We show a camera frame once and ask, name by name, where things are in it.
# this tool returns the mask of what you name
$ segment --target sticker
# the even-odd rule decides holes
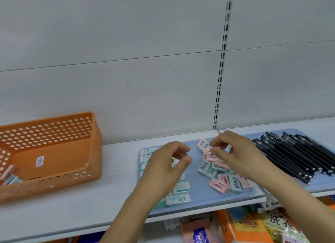
[[[39,167],[41,165],[43,165],[44,162],[44,156],[40,156],[36,159],[36,167]]]

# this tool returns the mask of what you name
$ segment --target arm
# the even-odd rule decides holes
[[[136,243],[152,208],[177,184],[191,164],[190,148],[178,141],[170,142],[153,152],[144,173],[132,194],[123,204],[100,243]],[[171,157],[179,159],[172,168]]]
[[[229,154],[223,151],[230,144]],[[267,189],[312,243],[335,238],[335,211],[302,188],[291,176],[272,164],[253,142],[231,131],[214,138],[211,152],[240,175]]]

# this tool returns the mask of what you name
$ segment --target perforated basket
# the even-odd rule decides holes
[[[1,186],[0,203],[99,179],[102,136],[94,113],[0,126],[0,173],[11,164],[23,182]]]

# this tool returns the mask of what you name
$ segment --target right hand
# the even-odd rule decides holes
[[[224,149],[230,144],[229,153]],[[263,185],[274,172],[280,171],[252,140],[232,131],[225,131],[210,142],[211,152],[241,176]]]

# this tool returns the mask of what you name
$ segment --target shelf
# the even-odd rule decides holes
[[[297,128],[335,149],[335,117],[231,130],[248,134],[282,128]],[[1,205],[0,243],[35,243],[107,230],[136,185],[138,151],[141,148],[216,135],[217,131],[213,130],[104,145],[103,176],[100,180]],[[323,189],[316,194],[321,196],[329,193],[332,193],[331,190]],[[263,201],[264,193],[259,189],[249,199],[151,217],[146,223]],[[177,237],[174,233],[164,235],[168,240],[169,237]]]

